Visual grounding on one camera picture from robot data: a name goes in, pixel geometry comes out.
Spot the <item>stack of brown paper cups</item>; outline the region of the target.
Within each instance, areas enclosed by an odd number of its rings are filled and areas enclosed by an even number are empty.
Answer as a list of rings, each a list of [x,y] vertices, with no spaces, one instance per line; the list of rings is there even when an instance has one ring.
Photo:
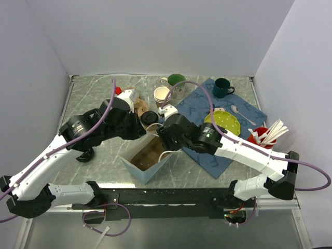
[[[167,97],[169,92],[170,90],[167,87],[158,87],[154,90],[154,99],[157,108],[160,108],[164,101],[166,105],[169,103],[171,99],[171,96]]]

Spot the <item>black plastic cup lid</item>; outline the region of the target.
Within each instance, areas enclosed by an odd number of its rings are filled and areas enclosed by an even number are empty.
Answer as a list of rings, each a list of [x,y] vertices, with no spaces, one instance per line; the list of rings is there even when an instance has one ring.
[[[159,120],[158,114],[150,110],[144,112],[141,116],[141,123],[146,127],[148,127],[153,123],[157,123],[158,120]]]

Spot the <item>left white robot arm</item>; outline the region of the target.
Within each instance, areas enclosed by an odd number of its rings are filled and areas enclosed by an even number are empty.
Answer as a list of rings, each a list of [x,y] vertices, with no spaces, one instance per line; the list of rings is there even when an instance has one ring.
[[[52,207],[82,204],[92,209],[105,203],[95,181],[81,185],[55,185],[50,180],[66,165],[115,137],[137,140],[146,134],[131,100],[106,99],[99,108],[71,117],[51,144],[23,171],[1,177],[1,191],[10,195],[9,212],[34,218]]]

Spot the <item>brown paper cup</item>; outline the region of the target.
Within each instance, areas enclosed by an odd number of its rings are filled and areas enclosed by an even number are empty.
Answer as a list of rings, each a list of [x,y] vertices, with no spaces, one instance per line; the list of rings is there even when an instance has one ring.
[[[160,126],[159,123],[152,123],[146,128],[146,131],[147,132],[155,132],[158,129],[159,126]]]

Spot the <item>light blue paper bag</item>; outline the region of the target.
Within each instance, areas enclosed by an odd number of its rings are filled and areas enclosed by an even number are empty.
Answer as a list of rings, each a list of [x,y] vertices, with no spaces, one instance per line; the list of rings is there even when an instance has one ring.
[[[157,134],[157,129],[161,126],[160,123],[147,126],[146,135],[140,138],[132,148],[120,154],[120,159],[128,172],[144,185],[174,153],[165,150],[162,146],[161,138]]]

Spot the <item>brown pulp cup carrier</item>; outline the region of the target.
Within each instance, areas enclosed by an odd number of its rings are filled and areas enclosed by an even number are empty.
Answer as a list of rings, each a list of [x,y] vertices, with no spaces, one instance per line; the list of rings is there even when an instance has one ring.
[[[154,166],[165,149],[162,146],[161,139],[155,135],[146,140],[147,143],[139,144],[139,151],[133,156],[130,162],[141,171],[146,171]]]

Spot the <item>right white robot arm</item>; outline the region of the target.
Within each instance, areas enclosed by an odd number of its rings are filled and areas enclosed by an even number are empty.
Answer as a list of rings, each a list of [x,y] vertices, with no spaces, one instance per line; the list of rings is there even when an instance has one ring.
[[[252,197],[270,194],[281,200],[294,197],[297,164],[291,162],[294,152],[278,153],[245,141],[212,123],[199,126],[181,114],[169,116],[157,133],[168,151],[188,148],[200,154],[224,157],[246,165],[260,175],[232,181],[227,202],[234,207]]]

